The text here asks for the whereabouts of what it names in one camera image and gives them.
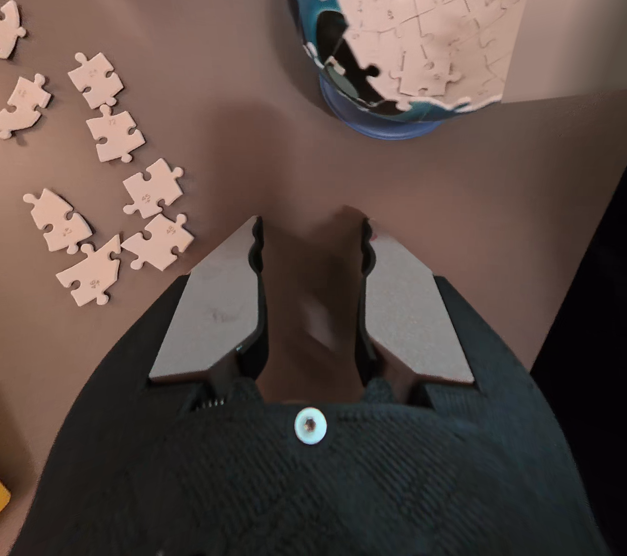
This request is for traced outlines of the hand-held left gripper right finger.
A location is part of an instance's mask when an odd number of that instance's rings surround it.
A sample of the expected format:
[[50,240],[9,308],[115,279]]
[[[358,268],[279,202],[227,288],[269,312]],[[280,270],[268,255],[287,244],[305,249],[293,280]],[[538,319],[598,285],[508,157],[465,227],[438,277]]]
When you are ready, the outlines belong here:
[[373,219],[361,230],[355,361],[363,386],[408,380],[471,386],[474,376],[433,272]]

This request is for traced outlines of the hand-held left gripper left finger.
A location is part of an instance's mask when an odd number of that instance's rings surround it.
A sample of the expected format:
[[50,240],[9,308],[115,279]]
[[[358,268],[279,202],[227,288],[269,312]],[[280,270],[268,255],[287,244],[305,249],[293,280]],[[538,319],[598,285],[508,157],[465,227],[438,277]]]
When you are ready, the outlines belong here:
[[263,246],[253,216],[192,269],[150,380],[259,377],[269,354]]

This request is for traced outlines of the blue round ball stand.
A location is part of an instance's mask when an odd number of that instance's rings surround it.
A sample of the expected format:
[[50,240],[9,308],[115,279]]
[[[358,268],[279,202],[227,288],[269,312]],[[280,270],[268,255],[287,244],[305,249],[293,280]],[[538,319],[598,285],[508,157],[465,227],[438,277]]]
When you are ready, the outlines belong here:
[[325,77],[320,76],[318,81],[322,97],[331,112],[349,128],[366,137],[383,141],[409,140],[427,135],[444,123],[443,120],[405,122],[380,118],[358,108]]

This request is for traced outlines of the white puzzle pieces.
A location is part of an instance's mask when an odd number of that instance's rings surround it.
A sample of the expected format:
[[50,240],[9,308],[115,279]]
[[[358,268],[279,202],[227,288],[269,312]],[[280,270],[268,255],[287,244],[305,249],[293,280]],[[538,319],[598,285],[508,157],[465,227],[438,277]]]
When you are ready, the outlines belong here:
[[[99,117],[86,121],[98,160],[130,163],[133,152],[145,144],[145,138],[130,113],[113,113],[117,95],[124,88],[120,77],[103,53],[87,58],[79,52],[74,58],[78,66],[68,72],[68,77],[89,107],[100,112]],[[123,250],[135,254],[131,262],[133,270],[140,270],[149,263],[164,271],[177,260],[172,252],[174,248],[182,253],[189,247],[194,237],[185,229],[186,216],[178,214],[171,220],[163,215],[163,207],[171,206],[183,195],[178,183],[182,176],[181,167],[171,168],[166,160],[158,159],[146,168],[145,174],[138,172],[125,179],[123,186],[131,203],[123,207],[123,212],[138,213],[143,219],[149,219],[143,230],[150,237],[145,238],[138,232],[122,241],[116,234],[99,249],[87,242],[93,234],[89,223],[61,196],[46,188],[38,195],[23,196],[49,251],[85,255],[83,260],[56,274],[64,288],[76,286],[71,294],[79,307],[92,301],[97,305],[108,303],[108,291],[119,278],[119,255]]]

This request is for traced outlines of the blue white puzzle ball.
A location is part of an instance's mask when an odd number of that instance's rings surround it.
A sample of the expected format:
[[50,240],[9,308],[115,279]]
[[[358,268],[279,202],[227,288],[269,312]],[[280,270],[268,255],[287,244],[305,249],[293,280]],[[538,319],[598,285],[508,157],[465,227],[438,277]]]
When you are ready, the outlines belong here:
[[427,121],[502,101],[527,0],[288,0],[303,49],[344,100]]

